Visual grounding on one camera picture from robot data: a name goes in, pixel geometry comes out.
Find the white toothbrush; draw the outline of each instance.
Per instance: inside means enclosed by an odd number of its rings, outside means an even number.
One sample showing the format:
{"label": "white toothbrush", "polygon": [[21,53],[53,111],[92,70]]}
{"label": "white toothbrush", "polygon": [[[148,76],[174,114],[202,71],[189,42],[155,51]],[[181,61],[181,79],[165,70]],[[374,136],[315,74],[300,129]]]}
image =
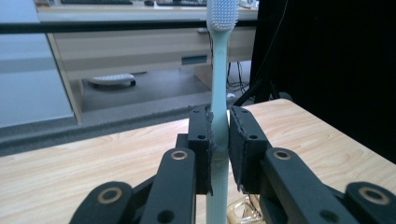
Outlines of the white toothbrush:
{"label": "white toothbrush", "polygon": [[227,43],[238,20],[238,0],[207,0],[206,26],[213,39],[212,156],[213,196],[206,196],[206,223],[226,223],[228,192],[228,119],[226,103]]}

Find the wall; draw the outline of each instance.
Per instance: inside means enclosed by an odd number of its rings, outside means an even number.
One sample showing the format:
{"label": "wall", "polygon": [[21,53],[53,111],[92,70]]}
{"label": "wall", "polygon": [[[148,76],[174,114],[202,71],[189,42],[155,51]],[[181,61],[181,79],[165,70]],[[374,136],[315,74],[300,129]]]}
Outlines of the wall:
{"label": "wall", "polygon": [[[33,0],[0,1],[0,22],[37,22]],[[73,116],[45,35],[0,35],[0,128]]]}

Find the wooden table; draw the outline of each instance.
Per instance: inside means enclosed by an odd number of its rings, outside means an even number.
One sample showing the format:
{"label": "wooden table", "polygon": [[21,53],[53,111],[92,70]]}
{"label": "wooden table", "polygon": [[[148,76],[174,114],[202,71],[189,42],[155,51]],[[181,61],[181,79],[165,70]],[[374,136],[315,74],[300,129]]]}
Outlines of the wooden table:
{"label": "wooden table", "polygon": [[[298,153],[327,185],[344,191],[369,181],[396,193],[396,165],[299,106],[277,100],[247,107],[273,147]],[[95,187],[136,186],[157,171],[163,153],[186,133],[186,119],[0,158],[1,223],[67,223]],[[230,171],[228,202],[242,197]],[[197,199],[205,223],[205,196]]]}

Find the floor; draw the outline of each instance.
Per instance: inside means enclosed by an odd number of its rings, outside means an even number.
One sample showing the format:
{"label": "floor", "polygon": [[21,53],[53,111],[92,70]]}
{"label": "floor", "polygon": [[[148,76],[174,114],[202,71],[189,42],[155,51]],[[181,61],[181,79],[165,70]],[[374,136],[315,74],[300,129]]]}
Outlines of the floor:
{"label": "floor", "polygon": [[[239,71],[237,63],[231,64],[228,105],[242,94],[241,84],[248,89],[249,72],[250,62],[241,62]],[[97,88],[83,80],[81,125],[75,119],[57,119],[0,129],[0,156],[185,119],[196,106],[210,105],[211,91],[195,76],[193,67],[134,77],[133,87],[125,83]]]}

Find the white wall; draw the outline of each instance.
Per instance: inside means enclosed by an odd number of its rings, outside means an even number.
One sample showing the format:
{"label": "white wall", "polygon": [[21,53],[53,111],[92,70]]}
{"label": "white wall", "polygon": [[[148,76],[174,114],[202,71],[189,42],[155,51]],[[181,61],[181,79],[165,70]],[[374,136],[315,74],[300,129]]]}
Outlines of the white wall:
{"label": "white wall", "polygon": [[[34,0],[0,0],[0,22],[38,22]],[[0,35],[0,128],[72,116],[45,35]]]}

